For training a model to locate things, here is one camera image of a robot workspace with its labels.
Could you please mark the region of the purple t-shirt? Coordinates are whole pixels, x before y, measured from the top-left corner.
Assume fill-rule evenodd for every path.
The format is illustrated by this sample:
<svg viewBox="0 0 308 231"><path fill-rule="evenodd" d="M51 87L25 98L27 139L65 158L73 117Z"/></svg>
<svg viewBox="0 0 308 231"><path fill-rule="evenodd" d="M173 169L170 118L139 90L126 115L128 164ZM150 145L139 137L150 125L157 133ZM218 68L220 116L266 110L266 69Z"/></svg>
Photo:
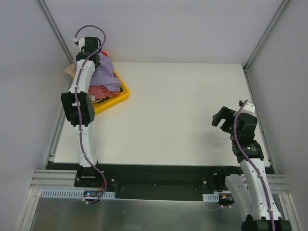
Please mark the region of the purple t-shirt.
<svg viewBox="0 0 308 231"><path fill-rule="evenodd" d="M109 91L120 91L121 82L114 75L112 61L102 53L99 53L100 65L95 69L90 86L104 86Z"/></svg>

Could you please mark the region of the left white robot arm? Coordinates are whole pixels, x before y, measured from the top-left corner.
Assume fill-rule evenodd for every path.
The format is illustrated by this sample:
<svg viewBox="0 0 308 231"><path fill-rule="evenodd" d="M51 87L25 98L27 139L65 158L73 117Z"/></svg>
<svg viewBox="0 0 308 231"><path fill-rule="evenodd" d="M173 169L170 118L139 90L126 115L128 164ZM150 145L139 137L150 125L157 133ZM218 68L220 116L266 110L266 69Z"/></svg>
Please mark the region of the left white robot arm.
<svg viewBox="0 0 308 231"><path fill-rule="evenodd" d="M79 47L76 56L76 74L68 92L61 94L66 120L72 125L76 134L80 156L74 186L99 188L101 192L106 186L106 180L97 167L98 157L92 137L95 111L88 89L92 75L100 64L99 52L102 43L96 37L75 38L74 43Z"/></svg>

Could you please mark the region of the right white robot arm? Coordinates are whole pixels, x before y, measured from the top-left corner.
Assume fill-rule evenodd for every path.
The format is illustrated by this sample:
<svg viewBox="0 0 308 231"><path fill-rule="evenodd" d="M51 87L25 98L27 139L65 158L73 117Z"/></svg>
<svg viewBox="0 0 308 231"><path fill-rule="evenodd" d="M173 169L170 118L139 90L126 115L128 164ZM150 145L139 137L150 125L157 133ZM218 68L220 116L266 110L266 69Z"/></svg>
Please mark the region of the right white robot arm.
<svg viewBox="0 0 308 231"><path fill-rule="evenodd" d="M290 221L282 218L274 202L262 148L255 140L255 106L252 103L242 104L238 111L224 106L213 115L212 126L218 126L221 120L224 123L220 129L230 134L232 152L243 174L219 175L217 186L231 192L243 219L241 230L290 231Z"/></svg>

